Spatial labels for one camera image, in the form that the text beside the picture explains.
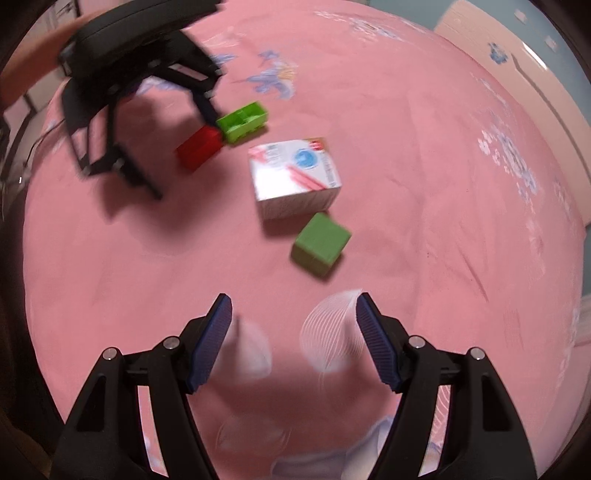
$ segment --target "green cube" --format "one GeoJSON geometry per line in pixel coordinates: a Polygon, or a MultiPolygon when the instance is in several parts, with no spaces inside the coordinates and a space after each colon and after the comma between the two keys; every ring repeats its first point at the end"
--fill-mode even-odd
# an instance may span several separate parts
{"type": "Polygon", "coordinates": [[[235,112],[221,117],[217,125],[228,143],[235,143],[242,137],[262,128],[269,114],[259,102],[250,103],[235,112]]]}
{"type": "Polygon", "coordinates": [[[337,261],[351,233],[324,213],[317,213],[295,239],[292,260],[317,277],[324,277],[337,261]]]}

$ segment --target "wall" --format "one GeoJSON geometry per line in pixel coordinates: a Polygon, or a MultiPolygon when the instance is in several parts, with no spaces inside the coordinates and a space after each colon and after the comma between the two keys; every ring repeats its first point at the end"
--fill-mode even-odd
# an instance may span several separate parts
{"type": "MultiPolygon", "coordinates": [[[[529,0],[470,1],[496,18],[539,55],[577,103],[587,122],[591,124],[591,84],[550,20],[529,0]],[[516,9],[526,15],[525,24],[515,17],[516,9]],[[547,36],[550,36],[558,45],[556,52],[546,45],[547,36]]],[[[431,29],[437,25],[452,3],[453,0],[370,0],[369,2],[374,8],[408,18],[431,29]]]]}
{"type": "Polygon", "coordinates": [[[591,225],[587,227],[583,257],[583,295],[591,293],[591,225]]]}

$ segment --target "blue flower print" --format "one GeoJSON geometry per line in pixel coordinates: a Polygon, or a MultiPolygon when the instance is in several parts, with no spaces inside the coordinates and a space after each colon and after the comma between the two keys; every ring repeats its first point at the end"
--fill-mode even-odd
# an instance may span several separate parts
{"type": "Polygon", "coordinates": [[[507,55],[500,46],[498,46],[496,43],[489,43],[488,46],[491,48],[491,59],[497,65],[507,61],[507,55]]]}
{"type": "Polygon", "coordinates": [[[523,180],[525,186],[530,190],[532,194],[538,193],[538,184],[535,181],[535,177],[533,172],[528,168],[525,160],[517,150],[517,147],[513,143],[513,140],[510,139],[507,135],[498,131],[496,133],[496,137],[501,143],[503,147],[505,162],[511,168],[513,173],[518,179],[523,180]]]}
{"type": "Polygon", "coordinates": [[[212,60],[220,67],[225,63],[228,63],[230,60],[234,60],[235,58],[237,58],[237,55],[233,55],[231,53],[218,53],[216,55],[212,55],[212,60]]]}
{"type": "Polygon", "coordinates": [[[262,58],[262,64],[264,64],[268,60],[278,59],[279,53],[274,50],[265,50],[260,52],[259,56],[262,58]]]}
{"type": "Polygon", "coordinates": [[[250,76],[246,79],[247,82],[257,83],[255,92],[268,93],[271,90],[279,92],[279,98],[282,100],[289,100],[295,93],[293,81],[296,77],[296,70],[290,63],[284,62],[277,57],[279,54],[272,50],[264,51],[259,54],[260,57],[267,59],[275,59],[273,61],[273,68],[263,70],[258,75],[250,76]]]}

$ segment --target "white box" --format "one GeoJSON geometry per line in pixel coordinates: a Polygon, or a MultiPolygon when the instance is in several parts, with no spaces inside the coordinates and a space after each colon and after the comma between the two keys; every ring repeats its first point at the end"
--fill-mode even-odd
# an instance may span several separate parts
{"type": "Polygon", "coordinates": [[[341,182],[322,138],[250,148],[248,158],[261,218],[324,212],[341,182]]]}

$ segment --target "cable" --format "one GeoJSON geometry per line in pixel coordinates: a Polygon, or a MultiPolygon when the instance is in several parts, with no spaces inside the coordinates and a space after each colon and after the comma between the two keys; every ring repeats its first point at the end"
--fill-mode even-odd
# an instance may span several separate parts
{"type": "Polygon", "coordinates": [[[39,138],[37,138],[35,140],[35,142],[33,143],[33,145],[31,146],[31,149],[29,150],[29,155],[27,156],[27,159],[25,160],[25,163],[22,165],[23,166],[23,170],[26,170],[27,167],[29,166],[29,161],[31,160],[31,156],[33,155],[33,150],[35,150],[35,147],[39,148],[39,146],[43,143],[43,141],[47,138],[47,136],[53,132],[54,130],[56,130],[57,128],[61,127],[61,125],[65,122],[65,119],[62,119],[59,123],[55,124],[53,127],[51,127],[47,132],[45,132],[42,136],[40,136],[39,138]]]}
{"type": "MultiPolygon", "coordinates": [[[[61,127],[61,125],[65,122],[65,119],[62,119],[60,122],[56,123],[53,127],[51,127],[49,130],[47,130],[45,133],[43,133],[43,135],[41,135],[39,138],[37,138],[34,142],[33,145],[31,146],[31,149],[29,150],[29,155],[27,156],[27,159],[25,160],[25,163],[22,164],[22,170],[23,172],[25,172],[29,166],[29,162],[31,161],[31,156],[33,155],[33,151],[35,150],[35,147],[39,148],[39,146],[43,143],[43,141],[47,138],[47,136],[57,130],[59,127],[61,127]]],[[[22,174],[21,176],[19,176],[18,179],[18,183],[22,183],[22,174]]],[[[6,190],[7,190],[7,185],[9,184],[13,184],[13,182],[8,182],[8,181],[3,181],[0,183],[0,216],[2,216],[2,221],[4,221],[4,206],[5,206],[5,202],[6,202],[6,190]]]]}

